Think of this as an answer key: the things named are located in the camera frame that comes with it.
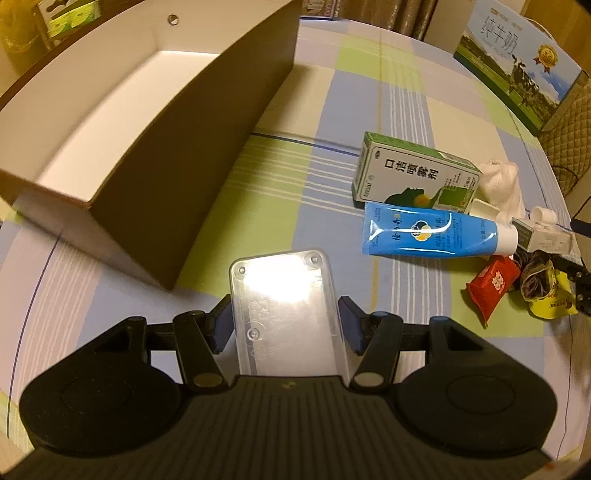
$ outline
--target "red snack packet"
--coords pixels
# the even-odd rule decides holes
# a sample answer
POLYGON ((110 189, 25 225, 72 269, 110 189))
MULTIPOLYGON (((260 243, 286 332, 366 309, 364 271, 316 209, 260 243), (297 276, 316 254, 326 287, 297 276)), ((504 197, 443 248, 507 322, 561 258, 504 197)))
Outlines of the red snack packet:
POLYGON ((491 260, 488 267, 466 284, 472 300, 482 313, 480 323, 484 328, 488 326, 488 319, 502 296, 521 274, 519 267, 509 257, 492 256, 491 260))

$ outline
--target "green and white box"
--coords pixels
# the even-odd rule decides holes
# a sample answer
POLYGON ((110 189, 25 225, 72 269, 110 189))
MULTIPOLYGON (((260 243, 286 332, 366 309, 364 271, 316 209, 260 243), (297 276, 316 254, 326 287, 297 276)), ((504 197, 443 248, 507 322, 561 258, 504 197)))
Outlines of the green and white box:
POLYGON ((365 132, 353 200, 464 213, 482 172, 464 158, 365 132))

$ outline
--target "striped fabric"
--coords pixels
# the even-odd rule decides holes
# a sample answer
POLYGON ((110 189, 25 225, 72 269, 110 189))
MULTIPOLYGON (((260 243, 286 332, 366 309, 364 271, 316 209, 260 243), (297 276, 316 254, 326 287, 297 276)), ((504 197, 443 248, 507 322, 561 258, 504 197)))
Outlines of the striped fabric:
MULTIPOLYGON (((148 287, 90 259, 26 222, 0 230, 0 429, 30 444, 18 400, 35 375, 130 315, 166 322, 211 309, 229 291, 240 257, 322 248, 336 294, 366 311, 407 322, 448 315, 544 376, 558 398, 547 452, 565 455, 584 438, 589 415, 590 332, 585 319, 541 322, 519 293, 501 301, 483 330, 465 285, 485 265, 361 255, 362 211, 350 184, 365 131, 477 161, 509 159, 520 169, 527 209, 569 216, 538 141, 450 54, 352 21, 303 21, 296 65, 261 117, 200 231, 172 292, 148 287)), ((154 228, 164 228, 154 219, 154 228)), ((233 340, 218 357, 238 370, 233 340)), ((154 365, 179 380, 173 353, 154 365)), ((397 379, 424 363, 404 355, 397 379)))

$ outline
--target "transparent plastic box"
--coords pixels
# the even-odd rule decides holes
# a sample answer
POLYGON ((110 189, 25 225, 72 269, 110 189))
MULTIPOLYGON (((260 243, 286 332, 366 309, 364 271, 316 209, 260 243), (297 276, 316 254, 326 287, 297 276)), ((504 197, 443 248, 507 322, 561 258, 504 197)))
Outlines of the transparent plastic box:
POLYGON ((340 375, 348 384, 345 341, 324 252, 236 260, 230 290, 242 375, 340 375))

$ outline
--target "brown cardboard wall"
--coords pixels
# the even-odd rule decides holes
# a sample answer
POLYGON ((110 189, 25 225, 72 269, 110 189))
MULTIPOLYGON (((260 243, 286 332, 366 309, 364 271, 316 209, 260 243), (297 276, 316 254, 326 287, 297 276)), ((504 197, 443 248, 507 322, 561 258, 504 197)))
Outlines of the brown cardboard wall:
POLYGON ((166 288, 293 66, 300 9, 298 0, 289 3, 208 65, 136 140, 93 201, 97 221, 166 288))

